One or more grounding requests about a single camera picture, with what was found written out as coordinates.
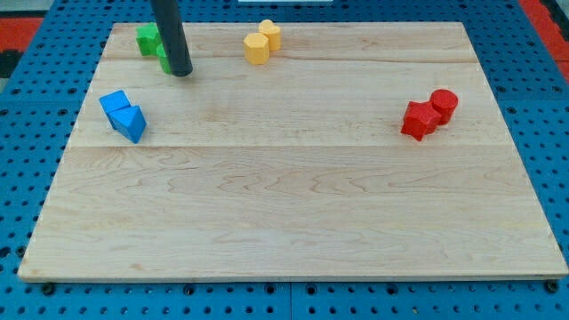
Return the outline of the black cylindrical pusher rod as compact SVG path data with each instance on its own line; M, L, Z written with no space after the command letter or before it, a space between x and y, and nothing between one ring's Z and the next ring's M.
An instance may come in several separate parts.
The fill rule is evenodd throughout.
M165 56L174 76L188 76L193 71L188 43L177 0L150 0Z

